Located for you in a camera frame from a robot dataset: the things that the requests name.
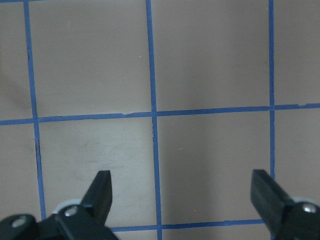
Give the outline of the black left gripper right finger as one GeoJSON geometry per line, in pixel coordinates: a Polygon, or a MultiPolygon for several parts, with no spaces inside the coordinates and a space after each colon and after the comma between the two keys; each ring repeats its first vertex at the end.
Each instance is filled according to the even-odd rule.
{"type": "Polygon", "coordinates": [[[320,206],[289,196],[263,169],[251,173],[250,200],[275,240],[320,238],[320,206]]]}

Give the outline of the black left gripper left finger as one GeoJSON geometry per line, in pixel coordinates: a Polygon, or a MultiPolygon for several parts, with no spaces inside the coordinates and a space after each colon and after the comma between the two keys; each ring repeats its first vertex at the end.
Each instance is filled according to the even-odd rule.
{"type": "Polygon", "coordinates": [[[116,240],[105,226],[113,200],[111,172],[99,171],[78,204],[68,204],[37,222],[27,213],[0,221],[2,240],[116,240]]]}

